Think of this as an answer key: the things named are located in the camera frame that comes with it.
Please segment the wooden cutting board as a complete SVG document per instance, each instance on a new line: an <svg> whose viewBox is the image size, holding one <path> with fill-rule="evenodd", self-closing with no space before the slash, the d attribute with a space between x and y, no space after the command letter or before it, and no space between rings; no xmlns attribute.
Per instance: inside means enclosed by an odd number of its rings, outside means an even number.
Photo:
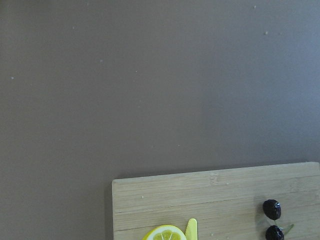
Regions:
<svg viewBox="0 0 320 240"><path fill-rule="evenodd" d="M320 237L320 166L302 162L189 172L112 182L113 237L140 240L153 228L184 230L197 220L200 240L263 240L273 223L264 201L281 205L287 240Z"/></svg>

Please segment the dark cherry pair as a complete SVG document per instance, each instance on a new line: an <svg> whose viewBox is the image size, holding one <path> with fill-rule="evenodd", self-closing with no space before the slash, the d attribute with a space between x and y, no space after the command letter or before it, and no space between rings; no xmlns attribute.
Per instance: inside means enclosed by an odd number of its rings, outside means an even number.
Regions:
<svg viewBox="0 0 320 240"><path fill-rule="evenodd" d="M284 240L287 235L294 227L294 224L290 224L288 227L281 227L277 224L277 220L282 215L281 204L275 199L268 199L263 202L262 210L264 215L273 221L273 225L269 226L265 231L266 240Z"/></svg>

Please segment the lemon slice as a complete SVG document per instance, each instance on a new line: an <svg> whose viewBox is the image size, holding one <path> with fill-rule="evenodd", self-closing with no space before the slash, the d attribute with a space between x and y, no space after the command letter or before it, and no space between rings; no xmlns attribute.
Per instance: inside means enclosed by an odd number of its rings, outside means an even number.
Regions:
<svg viewBox="0 0 320 240"><path fill-rule="evenodd" d="M160 225L149 231L142 240L186 240L185 234L173 225Z"/></svg>

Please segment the yellow plastic knife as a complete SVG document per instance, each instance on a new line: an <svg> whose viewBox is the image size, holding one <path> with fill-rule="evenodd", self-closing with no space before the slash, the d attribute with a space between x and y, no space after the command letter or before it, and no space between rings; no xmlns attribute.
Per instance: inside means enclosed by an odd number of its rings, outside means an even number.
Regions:
<svg viewBox="0 0 320 240"><path fill-rule="evenodd" d="M198 222L195 218L190 218L188 220L185 229L186 240L198 240Z"/></svg>

